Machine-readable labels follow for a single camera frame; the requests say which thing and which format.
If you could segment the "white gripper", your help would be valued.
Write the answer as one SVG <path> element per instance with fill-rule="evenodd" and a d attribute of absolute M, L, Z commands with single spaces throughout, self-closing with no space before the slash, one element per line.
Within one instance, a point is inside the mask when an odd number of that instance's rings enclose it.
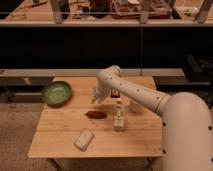
<path fill-rule="evenodd" d="M 97 84 L 94 88 L 94 95 L 92 96 L 92 103 L 96 101 L 103 101 L 109 95 L 109 89 L 101 84 Z"/>

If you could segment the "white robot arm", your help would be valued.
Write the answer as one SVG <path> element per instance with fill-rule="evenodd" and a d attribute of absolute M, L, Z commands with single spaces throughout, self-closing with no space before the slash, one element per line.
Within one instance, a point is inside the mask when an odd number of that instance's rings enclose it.
<path fill-rule="evenodd" d="M 100 70 L 93 102 L 102 102 L 115 89 L 162 119 L 162 171 L 213 171 L 213 115 L 199 96 L 173 95 L 120 77 L 117 65 Z"/>

